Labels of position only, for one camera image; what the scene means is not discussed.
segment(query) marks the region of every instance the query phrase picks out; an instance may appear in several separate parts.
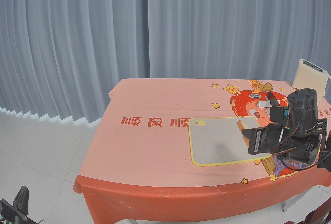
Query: black cable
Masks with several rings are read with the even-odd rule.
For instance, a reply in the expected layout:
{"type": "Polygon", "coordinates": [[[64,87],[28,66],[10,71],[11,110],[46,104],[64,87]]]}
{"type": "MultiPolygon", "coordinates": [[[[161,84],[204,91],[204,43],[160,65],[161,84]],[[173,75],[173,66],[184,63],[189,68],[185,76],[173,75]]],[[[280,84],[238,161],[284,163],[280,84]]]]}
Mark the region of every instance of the black cable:
{"type": "Polygon", "coordinates": [[[297,125],[297,127],[296,127],[296,129],[295,130],[293,130],[293,132],[291,132],[285,139],[283,139],[282,141],[280,141],[280,142],[278,142],[276,145],[275,145],[275,147],[272,149],[272,151],[271,151],[271,154],[272,155],[275,155],[275,156],[278,156],[278,155],[280,155],[280,154],[283,154],[283,153],[287,153],[287,152],[290,152],[290,151],[293,151],[293,150],[295,150],[295,147],[293,147],[293,148],[290,148],[290,149],[288,149],[288,150],[284,150],[284,151],[282,151],[282,152],[274,152],[274,150],[275,150],[275,148],[276,147],[278,147],[278,146],[280,146],[281,144],[283,144],[286,140],[288,140],[295,132],[296,132],[296,130],[299,128],[299,125],[301,124],[301,122],[298,122],[298,125],[297,125]]]}
{"type": "Polygon", "coordinates": [[[322,161],[324,161],[324,160],[325,160],[328,156],[330,156],[330,155],[331,155],[331,152],[330,152],[328,155],[326,155],[322,160],[319,160],[317,163],[315,163],[314,165],[309,166],[309,167],[306,167],[306,168],[302,168],[302,169],[290,168],[290,167],[288,167],[288,166],[284,163],[282,156],[279,156],[279,158],[280,158],[280,161],[282,162],[282,164],[283,164],[286,168],[288,168],[288,169],[290,169],[290,170],[292,170],[292,171],[305,171],[305,170],[308,170],[308,169],[310,169],[310,168],[312,168],[312,167],[314,167],[314,166],[320,164],[322,161]]]}

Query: cartoon character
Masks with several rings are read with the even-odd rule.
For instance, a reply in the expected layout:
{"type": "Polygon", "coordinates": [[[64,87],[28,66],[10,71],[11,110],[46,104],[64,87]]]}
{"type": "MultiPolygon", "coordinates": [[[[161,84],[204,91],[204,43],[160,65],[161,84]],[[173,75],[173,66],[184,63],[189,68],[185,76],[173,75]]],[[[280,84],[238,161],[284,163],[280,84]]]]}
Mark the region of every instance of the cartoon character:
{"type": "MultiPolygon", "coordinates": [[[[262,84],[257,80],[250,80],[252,90],[240,91],[239,93],[234,93],[230,98],[230,104],[233,112],[236,116],[252,116],[254,117],[261,127],[267,126],[271,121],[269,119],[270,107],[259,108],[259,101],[268,101],[267,92],[273,90],[271,83],[267,82],[262,84]]],[[[287,106],[287,97],[283,94],[273,92],[276,99],[279,101],[281,106],[287,106]]],[[[241,120],[238,122],[238,128],[241,131],[245,127],[245,123],[241,120]]],[[[249,145],[249,139],[244,137],[246,145],[249,145]]],[[[284,161],[286,165],[291,168],[303,168],[302,164],[290,161],[284,161]]],[[[281,161],[277,160],[276,156],[270,156],[269,158],[254,161],[255,164],[262,163],[265,170],[270,176],[270,180],[274,181],[277,178],[289,177],[298,173],[297,171],[292,171],[286,168],[281,161]]]]}

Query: curtain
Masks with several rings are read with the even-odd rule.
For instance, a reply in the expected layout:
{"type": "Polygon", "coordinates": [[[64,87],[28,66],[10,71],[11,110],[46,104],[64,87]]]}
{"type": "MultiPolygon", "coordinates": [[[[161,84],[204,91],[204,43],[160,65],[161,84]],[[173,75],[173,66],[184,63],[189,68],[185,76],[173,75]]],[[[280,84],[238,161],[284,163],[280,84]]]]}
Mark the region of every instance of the curtain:
{"type": "Polygon", "coordinates": [[[92,122],[124,78],[330,74],[330,32],[331,0],[0,0],[0,107],[92,122]]]}
{"type": "Polygon", "coordinates": [[[100,118],[123,78],[148,78],[146,0],[0,0],[0,107],[100,118]]]}
{"type": "Polygon", "coordinates": [[[148,0],[148,14],[152,78],[293,81],[300,58],[331,74],[331,0],[148,0]]]}

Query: floor tile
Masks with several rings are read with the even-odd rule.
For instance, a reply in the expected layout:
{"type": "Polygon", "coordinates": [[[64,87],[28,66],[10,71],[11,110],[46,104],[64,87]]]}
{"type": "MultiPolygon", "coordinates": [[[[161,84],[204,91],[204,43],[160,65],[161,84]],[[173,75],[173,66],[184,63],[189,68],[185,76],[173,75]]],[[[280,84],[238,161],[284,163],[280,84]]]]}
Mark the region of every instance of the floor tile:
{"type": "Polygon", "coordinates": [[[30,132],[16,160],[64,180],[87,124],[60,123],[51,119],[38,121],[30,132]]]}
{"type": "Polygon", "coordinates": [[[10,114],[0,129],[0,151],[15,158],[36,123],[37,119],[31,116],[10,114]]]}
{"type": "Polygon", "coordinates": [[[63,181],[31,169],[18,161],[13,162],[3,184],[3,198],[12,203],[22,186],[29,189],[28,217],[51,223],[56,199],[63,181]]]}
{"type": "Polygon", "coordinates": [[[9,116],[10,115],[7,112],[0,111],[0,129],[7,122],[9,116]]]}
{"type": "Polygon", "coordinates": [[[329,193],[322,191],[319,186],[314,186],[304,197],[283,212],[285,202],[270,206],[269,214],[271,224],[284,224],[287,221],[304,221],[306,215],[318,208],[329,199],[329,193]]]}
{"type": "Polygon", "coordinates": [[[63,182],[51,224],[93,224],[82,193],[72,190],[72,183],[63,182]]]}
{"type": "Polygon", "coordinates": [[[77,149],[75,155],[73,156],[69,170],[68,170],[64,180],[74,183],[74,181],[78,175],[78,172],[81,169],[81,165],[83,163],[87,150],[94,137],[95,131],[98,128],[98,124],[99,123],[94,123],[93,125],[90,124],[89,127],[86,129],[84,136],[78,146],[78,149],[77,149]]]}
{"type": "Polygon", "coordinates": [[[13,161],[14,160],[11,157],[0,152],[0,184],[3,184],[3,182],[5,181],[5,178],[9,172],[10,166],[12,165],[13,161]]]}
{"type": "MultiPolygon", "coordinates": [[[[171,224],[172,222],[159,222],[159,224],[171,224]]],[[[232,216],[228,218],[220,218],[216,220],[208,220],[201,222],[176,222],[176,224],[270,224],[268,208],[257,210],[252,213],[232,216]]]]}
{"type": "Polygon", "coordinates": [[[327,193],[331,192],[331,185],[329,187],[319,185],[319,188],[324,192],[327,192],[327,193]]]}

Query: yellow star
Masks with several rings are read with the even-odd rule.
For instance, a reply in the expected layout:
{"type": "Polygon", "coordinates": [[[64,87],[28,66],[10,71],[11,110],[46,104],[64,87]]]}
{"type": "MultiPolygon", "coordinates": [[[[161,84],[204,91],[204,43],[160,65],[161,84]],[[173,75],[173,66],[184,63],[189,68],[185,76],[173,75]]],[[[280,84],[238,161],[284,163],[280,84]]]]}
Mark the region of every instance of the yellow star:
{"type": "Polygon", "coordinates": [[[210,107],[214,107],[215,109],[220,108],[220,106],[218,105],[218,103],[212,103],[212,105],[210,107]]]}
{"type": "Polygon", "coordinates": [[[225,88],[223,88],[224,90],[228,91],[230,94],[234,94],[234,93],[240,93],[239,91],[239,87],[234,87],[230,84],[228,84],[225,88]]]}
{"type": "Polygon", "coordinates": [[[278,178],[273,174],[273,175],[269,175],[271,181],[275,182],[278,178]]]}
{"type": "Polygon", "coordinates": [[[249,81],[250,81],[250,84],[256,84],[256,85],[259,85],[262,83],[261,81],[257,81],[257,80],[249,80],[249,81]]]}

